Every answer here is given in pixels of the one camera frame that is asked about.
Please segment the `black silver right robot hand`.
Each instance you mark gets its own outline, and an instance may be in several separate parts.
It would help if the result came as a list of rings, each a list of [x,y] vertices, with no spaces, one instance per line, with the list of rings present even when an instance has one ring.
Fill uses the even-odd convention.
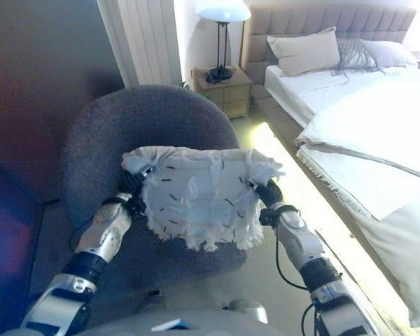
[[[284,205],[281,189],[272,179],[269,179],[265,185],[248,180],[247,186],[259,196],[268,209],[278,209]]]

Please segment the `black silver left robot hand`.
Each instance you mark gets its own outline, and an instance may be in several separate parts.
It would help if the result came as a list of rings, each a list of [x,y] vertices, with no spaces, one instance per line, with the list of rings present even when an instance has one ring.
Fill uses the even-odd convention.
[[[138,204],[144,207],[142,196],[144,181],[155,171],[156,168],[153,166],[148,166],[141,172],[134,174],[124,171],[120,177],[119,191],[130,194],[134,201],[137,201]]]

